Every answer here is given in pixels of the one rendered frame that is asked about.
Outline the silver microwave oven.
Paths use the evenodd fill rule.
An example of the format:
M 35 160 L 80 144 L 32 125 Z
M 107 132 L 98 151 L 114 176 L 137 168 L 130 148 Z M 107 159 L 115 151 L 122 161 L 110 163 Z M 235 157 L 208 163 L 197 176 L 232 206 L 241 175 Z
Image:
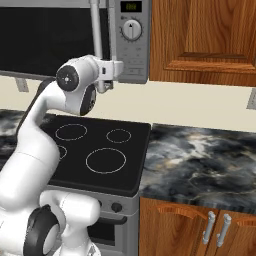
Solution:
M 120 83 L 144 84 L 148 80 L 152 0 L 99 0 L 101 59 L 124 62 Z M 130 42 L 122 34 L 127 20 L 137 20 L 142 35 Z

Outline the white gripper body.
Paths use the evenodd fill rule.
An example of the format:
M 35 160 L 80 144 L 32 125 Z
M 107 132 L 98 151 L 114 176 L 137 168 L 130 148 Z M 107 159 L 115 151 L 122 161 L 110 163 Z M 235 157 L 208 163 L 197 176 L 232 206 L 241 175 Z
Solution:
M 123 73 L 124 62 L 111 60 L 107 65 L 107 79 L 116 81 L 118 77 Z

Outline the grey wall socket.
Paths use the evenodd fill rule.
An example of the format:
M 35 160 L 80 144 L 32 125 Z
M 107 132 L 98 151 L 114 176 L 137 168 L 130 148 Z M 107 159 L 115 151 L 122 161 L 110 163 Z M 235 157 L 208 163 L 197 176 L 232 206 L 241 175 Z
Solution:
M 251 94 L 248 100 L 247 108 L 251 110 L 256 110 L 256 88 L 251 90 Z
M 27 82 L 26 82 L 25 79 L 16 78 L 15 82 L 16 82 L 16 85 L 17 85 L 17 88 L 18 88 L 19 92 L 26 92 L 26 93 L 29 92 L 28 85 L 27 85 Z

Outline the silver microwave dial knob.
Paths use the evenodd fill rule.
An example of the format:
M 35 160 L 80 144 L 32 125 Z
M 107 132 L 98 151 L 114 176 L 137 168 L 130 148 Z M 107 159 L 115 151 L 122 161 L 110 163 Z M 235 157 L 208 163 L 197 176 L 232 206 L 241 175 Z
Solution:
M 142 35 L 142 26 L 137 20 L 130 19 L 124 23 L 121 31 L 125 39 L 133 42 Z

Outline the wooden base cupboard door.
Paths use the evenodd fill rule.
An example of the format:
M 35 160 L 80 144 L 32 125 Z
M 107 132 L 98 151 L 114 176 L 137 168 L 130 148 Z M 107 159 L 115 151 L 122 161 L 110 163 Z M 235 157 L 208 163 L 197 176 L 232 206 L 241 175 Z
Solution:
M 221 247 L 217 246 L 217 234 L 224 224 L 224 215 L 231 217 Z M 213 256 L 256 256 L 256 214 L 244 214 L 221 210 L 215 227 L 212 245 Z
M 139 256 L 206 256 L 209 212 L 200 206 L 140 198 Z

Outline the black glass microwave door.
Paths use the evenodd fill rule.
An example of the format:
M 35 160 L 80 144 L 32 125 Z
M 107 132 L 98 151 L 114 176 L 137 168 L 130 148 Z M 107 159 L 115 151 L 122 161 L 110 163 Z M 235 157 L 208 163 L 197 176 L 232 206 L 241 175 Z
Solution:
M 91 0 L 0 0 L 0 75 L 42 80 L 87 54 Z

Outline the black glass hob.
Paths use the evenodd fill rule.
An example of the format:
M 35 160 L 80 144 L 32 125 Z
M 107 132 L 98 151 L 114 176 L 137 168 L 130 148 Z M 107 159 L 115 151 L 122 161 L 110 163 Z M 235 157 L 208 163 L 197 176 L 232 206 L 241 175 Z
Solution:
M 150 124 L 56 115 L 41 128 L 60 150 L 52 185 L 124 197 L 138 192 Z

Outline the wooden wall cupboard door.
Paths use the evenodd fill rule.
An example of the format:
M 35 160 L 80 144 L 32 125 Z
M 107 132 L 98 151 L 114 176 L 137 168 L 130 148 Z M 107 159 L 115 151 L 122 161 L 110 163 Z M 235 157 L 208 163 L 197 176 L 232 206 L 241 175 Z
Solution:
M 152 0 L 149 79 L 256 87 L 256 0 Z

